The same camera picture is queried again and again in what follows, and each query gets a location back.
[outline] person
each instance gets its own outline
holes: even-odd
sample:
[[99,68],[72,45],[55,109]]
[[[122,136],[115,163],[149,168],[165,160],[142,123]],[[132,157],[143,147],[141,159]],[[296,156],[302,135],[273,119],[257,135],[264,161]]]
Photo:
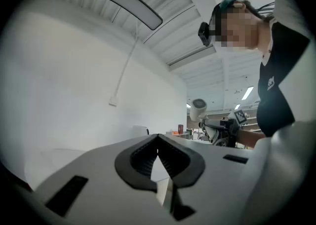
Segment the person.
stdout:
[[272,15],[259,14],[247,0],[223,0],[209,23],[216,46],[258,49],[262,54],[257,122],[263,133],[239,130],[237,142],[254,147],[264,137],[294,122],[279,84],[294,67],[310,41],[310,32],[294,0],[275,0]]

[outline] white ceiling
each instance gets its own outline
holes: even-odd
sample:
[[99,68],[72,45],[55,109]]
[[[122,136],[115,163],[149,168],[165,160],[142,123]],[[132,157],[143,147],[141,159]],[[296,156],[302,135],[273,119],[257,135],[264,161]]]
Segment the white ceiling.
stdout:
[[[110,20],[127,32],[135,34],[136,18],[110,0],[60,0],[66,1]],[[214,5],[221,0],[143,0],[162,18],[163,24],[151,31],[139,23],[139,39],[166,64],[172,65],[195,51],[204,49],[198,27],[208,20]],[[250,0],[260,7],[274,0]],[[261,54],[258,51],[238,53],[215,52],[172,70],[187,84],[188,102],[203,98],[208,111],[222,112],[241,103],[244,108],[258,99],[257,83]],[[255,89],[247,100],[241,102],[248,86]]]

